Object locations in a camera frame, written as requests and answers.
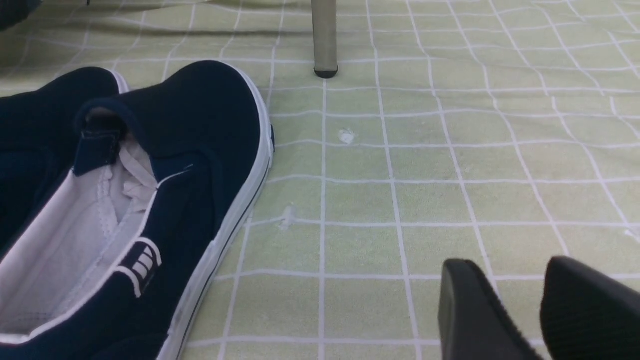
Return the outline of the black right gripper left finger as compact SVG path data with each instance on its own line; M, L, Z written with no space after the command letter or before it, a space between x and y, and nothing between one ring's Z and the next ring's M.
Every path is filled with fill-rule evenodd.
M438 325L444 360L541 359L471 260L442 264Z

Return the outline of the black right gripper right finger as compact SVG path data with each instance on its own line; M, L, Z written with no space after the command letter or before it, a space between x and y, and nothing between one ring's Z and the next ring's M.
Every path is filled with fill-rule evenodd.
M540 322L554 360L637 360L639 293L567 256L547 264Z

